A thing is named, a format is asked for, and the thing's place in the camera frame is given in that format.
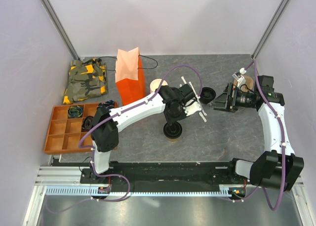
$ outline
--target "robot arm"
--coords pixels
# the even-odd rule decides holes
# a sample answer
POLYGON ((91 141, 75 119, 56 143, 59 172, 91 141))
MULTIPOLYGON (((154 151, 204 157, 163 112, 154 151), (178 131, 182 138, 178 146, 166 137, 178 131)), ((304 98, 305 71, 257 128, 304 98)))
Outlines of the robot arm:
MULTIPOLYGON (((284 122, 284 98, 273 89, 273 77, 262 75, 258 77, 260 87, 281 116, 285 134, 285 156, 286 156, 286 177, 284 190, 291 190, 296 179, 304 167, 304 161, 296 157, 289 142, 284 122)), ((262 125, 265 140, 265 152, 255 161, 250 162, 242 159, 233 159, 235 173, 250 179, 251 184, 265 188, 280 188, 281 184, 281 131, 277 119, 269 106, 265 104, 255 86, 253 92, 242 92, 237 86, 229 83, 224 93, 213 100, 210 104, 215 110, 232 112, 239 107, 256 108, 262 125)))
POLYGON ((104 107, 98 108, 92 126, 115 115, 113 119, 98 127, 91 134, 92 143, 96 149, 94 161, 98 174, 109 169, 111 150, 119 144, 119 132, 129 125, 150 115, 163 112, 167 125, 172 126, 177 121, 202 111, 202 106, 198 101, 199 97, 191 84, 184 84, 180 88, 162 86, 158 94, 151 99, 153 95, 154 93, 151 93, 141 100, 110 111, 104 107))

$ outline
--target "gray table surface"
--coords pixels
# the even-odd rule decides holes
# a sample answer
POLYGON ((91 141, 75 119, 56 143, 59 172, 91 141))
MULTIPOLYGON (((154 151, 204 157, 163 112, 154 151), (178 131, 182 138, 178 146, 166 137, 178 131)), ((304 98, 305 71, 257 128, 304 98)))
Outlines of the gray table surface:
MULTIPOLYGON (((232 82, 232 74, 251 62, 250 55, 174 55, 151 56, 158 61, 154 70, 145 70, 147 94, 152 80, 162 78, 172 67, 188 64, 201 74, 203 86, 208 86, 219 95, 226 84, 232 82)), ((142 58, 143 67, 155 63, 142 58)), ((115 67, 115 59, 106 58, 108 69, 115 67)), ((113 99, 121 106, 115 85, 114 72, 108 71, 109 92, 101 97, 82 103, 104 102, 113 99)), ((247 75, 254 78, 253 68, 247 75)), ((191 81, 199 90, 197 75, 189 68, 178 68, 166 79, 170 86, 179 87, 181 76, 191 81)), ((183 127, 181 138, 169 142, 162 131, 166 121, 164 115, 145 118, 119 133, 119 145, 112 151, 110 160, 120 162, 142 161, 229 161, 232 158, 256 160, 264 150, 262 123, 255 109, 243 109, 236 113, 214 111, 204 106, 207 122, 196 113, 180 121, 183 127)), ((61 162, 81 162, 91 153, 63 154, 61 162)))

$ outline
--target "white cable clip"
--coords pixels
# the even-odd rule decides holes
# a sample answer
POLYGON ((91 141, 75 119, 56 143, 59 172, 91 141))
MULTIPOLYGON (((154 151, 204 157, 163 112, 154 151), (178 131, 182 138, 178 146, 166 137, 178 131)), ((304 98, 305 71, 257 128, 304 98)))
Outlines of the white cable clip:
POLYGON ((245 68, 243 67, 243 68, 241 68, 240 70, 239 70, 239 72, 240 72, 240 74, 245 74, 247 71, 245 70, 245 68))

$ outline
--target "orange paper bag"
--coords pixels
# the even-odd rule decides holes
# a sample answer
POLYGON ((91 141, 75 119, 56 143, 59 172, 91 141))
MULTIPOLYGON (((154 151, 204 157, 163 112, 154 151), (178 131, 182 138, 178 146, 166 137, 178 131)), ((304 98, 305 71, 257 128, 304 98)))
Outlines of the orange paper bag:
POLYGON ((146 96, 145 75, 138 47, 130 50, 118 50, 115 66, 115 82, 123 105, 133 103, 146 96))

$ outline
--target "cardboard tube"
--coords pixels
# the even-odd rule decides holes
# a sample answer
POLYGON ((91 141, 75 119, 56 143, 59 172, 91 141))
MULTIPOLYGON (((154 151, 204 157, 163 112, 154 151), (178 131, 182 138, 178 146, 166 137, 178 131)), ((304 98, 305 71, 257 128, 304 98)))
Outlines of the cardboard tube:
MULTIPOLYGON (((161 82, 161 79, 154 79, 151 83, 150 83, 150 92, 153 93, 156 91, 156 89, 158 88, 159 84, 161 82)), ((168 85, 168 83, 164 80, 162 85, 168 85)))

